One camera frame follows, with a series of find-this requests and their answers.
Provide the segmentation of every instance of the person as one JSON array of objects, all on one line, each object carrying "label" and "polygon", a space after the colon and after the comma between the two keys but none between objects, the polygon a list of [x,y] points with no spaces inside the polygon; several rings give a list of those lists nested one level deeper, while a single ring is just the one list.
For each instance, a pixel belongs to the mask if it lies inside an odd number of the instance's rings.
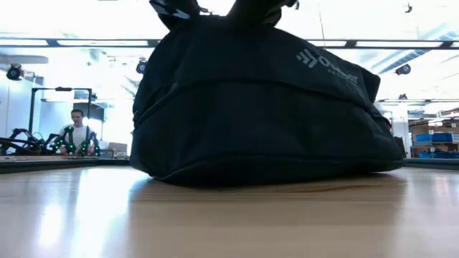
[{"label": "person", "polygon": [[[72,116],[73,124],[69,124],[69,125],[66,125],[66,126],[62,127],[62,129],[60,130],[59,134],[60,135],[64,135],[65,128],[67,128],[67,127],[73,127],[74,128],[74,130],[73,130],[73,143],[77,147],[77,149],[75,151],[77,153],[80,150],[82,143],[86,140],[87,126],[83,125],[83,118],[85,118],[85,113],[83,112],[83,110],[74,109],[74,110],[72,110],[72,112],[70,114]],[[65,136],[65,141],[69,142],[69,135],[68,134]],[[64,146],[61,146],[60,153],[62,155],[67,155],[68,154],[67,150],[65,149]]]}]

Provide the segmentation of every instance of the camera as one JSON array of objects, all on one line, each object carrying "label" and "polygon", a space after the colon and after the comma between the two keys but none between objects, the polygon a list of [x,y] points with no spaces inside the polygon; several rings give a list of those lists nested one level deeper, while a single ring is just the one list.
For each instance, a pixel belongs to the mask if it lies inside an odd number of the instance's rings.
[{"label": "camera", "polygon": [[397,69],[395,70],[395,73],[396,73],[397,75],[407,75],[407,74],[409,74],[410,72],[411,72],[411,67],[410,67],[409,64],[406,64],[406,65],[404,65],[404,66],[402,66],[402,67],[399,67],[399,68],[397,68]]},{"label": "camera", "polygon": [[6,72],[6,77],[13,81],[21,80],[21,76],[24,76],[24,71],[21,69],[20,64],[12,64],[8,72]]},{"label": "camera", "polygon": [[146,69],[146,65],[148,64],[148,61],[146,59],[141,59],[139,61],[139,63],[137,64],[137,68],[136,68],[136,71],[143,75],[143,73],[145,72],[145,69]]}]

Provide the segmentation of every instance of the desk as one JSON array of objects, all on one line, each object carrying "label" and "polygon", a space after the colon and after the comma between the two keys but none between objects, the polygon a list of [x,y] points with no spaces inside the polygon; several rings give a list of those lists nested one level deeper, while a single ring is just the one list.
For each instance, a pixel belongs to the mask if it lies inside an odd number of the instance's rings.
[{"label": "desk", "polygon": [[459,257],[459,174],[197,190],[128,167],[0,175],[2,258]]}]

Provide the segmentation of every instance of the ceiling light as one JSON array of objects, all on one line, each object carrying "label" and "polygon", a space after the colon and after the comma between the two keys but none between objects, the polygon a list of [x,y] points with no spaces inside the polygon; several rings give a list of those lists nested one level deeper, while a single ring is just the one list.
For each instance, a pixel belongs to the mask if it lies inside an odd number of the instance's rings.
[{"label": "ceiling light", "polygon": [[316,47],[344,47],[346,41],[331,41],[331,40],[309,40],[309,43],[313,44]]},{"label": "ceiling light", "polygon": [[47,46],[46,40],[38,39],[0,39],[0,45],[6,46]]},{"label": "ceiling light", "polygon": [[127,46],[127,47],[137,47],[137,46],[148,46],[146,40],[58,40],[57,43],[62,46]]},{"label": "ceiling light", "polygon": [[357,42],[358,47],[439,47],[442,42]]}]

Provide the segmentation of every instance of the printed logo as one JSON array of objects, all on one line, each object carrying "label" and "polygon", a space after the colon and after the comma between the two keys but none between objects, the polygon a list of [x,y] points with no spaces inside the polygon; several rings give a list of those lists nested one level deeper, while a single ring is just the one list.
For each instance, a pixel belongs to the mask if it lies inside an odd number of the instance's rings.
[{"label": "printed logo", "polygon": [[298,59],[298,61],[302,62],[304,65],[307,65],[309,68],[314,68],[319,63],[322,66],[328,68],[328,72],[330,72],[332,75],[340,77],[341,79],[346,80],[353,85],[357,84],[357,76],[348,75],[342,72],[338,66],[323,56],[314,57],[308,49],[304,49],[299,54],[297,54],[296,59]]}]

